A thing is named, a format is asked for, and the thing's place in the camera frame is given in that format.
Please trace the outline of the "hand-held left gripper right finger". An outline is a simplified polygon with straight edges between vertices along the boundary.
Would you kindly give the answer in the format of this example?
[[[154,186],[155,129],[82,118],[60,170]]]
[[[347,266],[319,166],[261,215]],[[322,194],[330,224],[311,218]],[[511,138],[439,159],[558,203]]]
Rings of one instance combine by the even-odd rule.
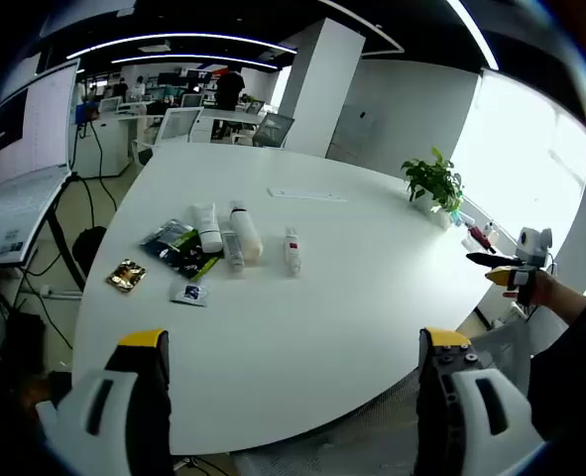
[[[544,448],[527,400],[526,333],[419,334],[416,475],[519,475]]]

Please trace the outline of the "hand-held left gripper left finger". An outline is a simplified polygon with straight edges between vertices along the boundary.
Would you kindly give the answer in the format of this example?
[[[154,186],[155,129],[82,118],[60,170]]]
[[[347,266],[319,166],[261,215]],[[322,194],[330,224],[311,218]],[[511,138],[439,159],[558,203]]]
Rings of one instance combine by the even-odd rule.
[[[102,369],[37,404],[51,454],[69,475],[172,475],[169,333],[119,340]]]

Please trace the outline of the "person's right hand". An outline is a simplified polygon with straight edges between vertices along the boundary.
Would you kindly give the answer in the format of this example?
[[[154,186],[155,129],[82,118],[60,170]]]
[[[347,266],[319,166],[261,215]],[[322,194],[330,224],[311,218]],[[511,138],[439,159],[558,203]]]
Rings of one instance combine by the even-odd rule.
[[[547,305],[550,301],[554,279],[544,271],[528,275],[527,282],[515,291],[504,291],[503,297],[515,300],[523,306]]]

